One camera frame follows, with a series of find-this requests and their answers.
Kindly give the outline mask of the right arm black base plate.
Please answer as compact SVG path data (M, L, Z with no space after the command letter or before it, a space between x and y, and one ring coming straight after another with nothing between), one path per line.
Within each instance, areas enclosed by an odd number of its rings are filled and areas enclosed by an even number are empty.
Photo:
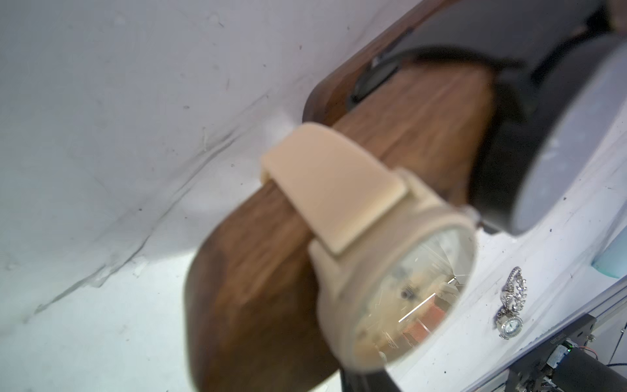
M550 379L559 362L573 349L588 341L597 320L585 314L547 337L509 367L505 391L543 391L551 389Z

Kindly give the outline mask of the beige band watch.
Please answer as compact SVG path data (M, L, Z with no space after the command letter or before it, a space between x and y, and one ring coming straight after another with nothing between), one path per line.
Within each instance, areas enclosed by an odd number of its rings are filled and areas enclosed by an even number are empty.
M474 269L478 212L314 122L261 166L314 234L318 324L343 368L381 370L448 323Z

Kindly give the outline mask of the wooden watch stand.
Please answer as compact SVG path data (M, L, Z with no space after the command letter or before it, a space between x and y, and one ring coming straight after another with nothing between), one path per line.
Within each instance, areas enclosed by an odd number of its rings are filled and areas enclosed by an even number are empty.
M464 205L494 113L493 71L463 61L406 64L357 108L346 101L367 64L447 6L423 1L310 93L303 117L333 126L392 167L413 170ZM319 331L305 222L272 183L199 249L185 284L189 368L200 391L307 391L338 367Z

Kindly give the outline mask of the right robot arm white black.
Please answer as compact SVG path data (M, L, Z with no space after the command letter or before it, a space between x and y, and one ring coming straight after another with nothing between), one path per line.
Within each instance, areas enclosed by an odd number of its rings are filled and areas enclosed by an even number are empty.
M558 363L551 379L566 392L626 392L626 377L579 348Z

